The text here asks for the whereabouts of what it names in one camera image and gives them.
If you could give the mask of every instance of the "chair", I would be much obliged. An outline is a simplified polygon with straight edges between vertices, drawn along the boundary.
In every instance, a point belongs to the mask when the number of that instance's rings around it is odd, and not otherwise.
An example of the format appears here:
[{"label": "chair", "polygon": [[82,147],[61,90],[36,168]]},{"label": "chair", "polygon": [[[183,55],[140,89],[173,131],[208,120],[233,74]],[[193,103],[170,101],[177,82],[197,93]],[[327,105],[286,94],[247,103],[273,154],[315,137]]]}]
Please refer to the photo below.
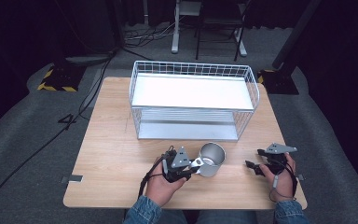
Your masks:
[{"label": "chair", "polygon": [[[202,0],[199,21],[195,33],[197,37],[196,60],[199,58],[200,42],[227,43],[228,40],[234,39],[237,46],[234,61],[237,61],[244,30],[244,14],[244,11],[241,12],[238,1]],[[230,29],[232,32],[226,40],[201,39],[201,31],[211,28],[215,30]]]}]

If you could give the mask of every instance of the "gray floor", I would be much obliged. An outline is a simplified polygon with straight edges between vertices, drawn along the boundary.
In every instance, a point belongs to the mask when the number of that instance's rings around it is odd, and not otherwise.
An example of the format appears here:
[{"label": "gray floor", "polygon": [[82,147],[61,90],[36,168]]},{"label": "gray floor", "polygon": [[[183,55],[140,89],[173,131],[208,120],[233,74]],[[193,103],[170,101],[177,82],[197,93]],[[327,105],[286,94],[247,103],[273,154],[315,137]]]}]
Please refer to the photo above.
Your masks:
[{"label": "gray floor", "polygon": [[[250,65],[254,73],[271,68],[290,32],[245,31],[248,56],[235,64]],[[217,45],[205,45],[207,49],[201,50],[196,61],[193,34],[191,29],[181,33],[177,54],[171,54],[170,36],[130,50],[156,61],[234,63],[233,49]],[[142,58],[120,51],[105,76],[129,77],[136,60]],[[59,119],[77,114],[102,66],[86,70],[78,92],[38,91],[36,88],[49,67],[47,64],[30,77],[30,94],[0,120],[0,183],[64,127],[57,123]],[[328,121],[309,97],[307,80],[300,70],[293,73],[293,79],[299,95],[270,95],[269,99],[285,143],[298,148],[293,157],[298,173],[306,178],[301,182],[309,203],[305,214],[311,223],[358,223],[358,175]],[[91,113],[92,104],[84,117],[89,118]],[[67,208],[62,204],[66,185],[61,179],[72,173],[87,126],[88,120],[79,118],[7,181],[0,190],[0,223],[121,223],[120,209]],[[259,223],[271,223],[272,211],[258,211],[257,218]]]}]

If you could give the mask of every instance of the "metal cup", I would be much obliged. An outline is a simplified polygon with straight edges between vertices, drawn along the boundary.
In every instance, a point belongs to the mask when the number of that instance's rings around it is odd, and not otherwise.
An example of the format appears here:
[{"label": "metal cup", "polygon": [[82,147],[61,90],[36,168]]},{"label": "metal cup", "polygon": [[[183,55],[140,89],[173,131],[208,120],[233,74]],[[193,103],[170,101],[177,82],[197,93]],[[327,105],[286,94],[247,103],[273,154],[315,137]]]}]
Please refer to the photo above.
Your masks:
[{"label": "metal cup", "polygon": [[202,176],[214,176],[219,170],[220,166],[226,159],[225,150],[216,143],[207,143],[201,150],[199,157],[196,158],[203,161],[203,164],[197,171],[197,174]]}]

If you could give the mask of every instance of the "sleeve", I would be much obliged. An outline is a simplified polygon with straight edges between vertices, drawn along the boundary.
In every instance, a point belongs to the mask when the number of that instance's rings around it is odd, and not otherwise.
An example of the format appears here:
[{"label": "sleeve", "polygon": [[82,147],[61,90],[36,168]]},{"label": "sleeve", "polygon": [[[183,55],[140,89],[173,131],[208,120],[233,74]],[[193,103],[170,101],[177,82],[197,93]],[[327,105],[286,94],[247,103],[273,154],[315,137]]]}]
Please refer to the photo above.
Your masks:
[{"label": "sleeve", "polygon": [[138,201],[127,212],[123,223],[125,224],[152,224],[157,223],[161,217],[161,208],[152,200],[145,196],[141,196]]},{"label": "sleeve", "polygon": [[309,223],[297,201],[282,201],[276,204],[275,220],[279,224]]}]

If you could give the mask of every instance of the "metal mesh basket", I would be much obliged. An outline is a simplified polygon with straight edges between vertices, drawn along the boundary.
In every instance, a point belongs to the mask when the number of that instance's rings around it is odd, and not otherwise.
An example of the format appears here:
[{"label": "metal mesh basket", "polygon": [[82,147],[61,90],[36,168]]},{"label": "metal mesh basket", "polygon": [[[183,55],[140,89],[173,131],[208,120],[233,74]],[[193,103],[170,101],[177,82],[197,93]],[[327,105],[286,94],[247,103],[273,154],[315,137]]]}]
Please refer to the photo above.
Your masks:
[{"label": "metal mesh basket", "polygon": [[139,139],[238,140],[259,102],[247,65],[134,63],[130,105]]}]

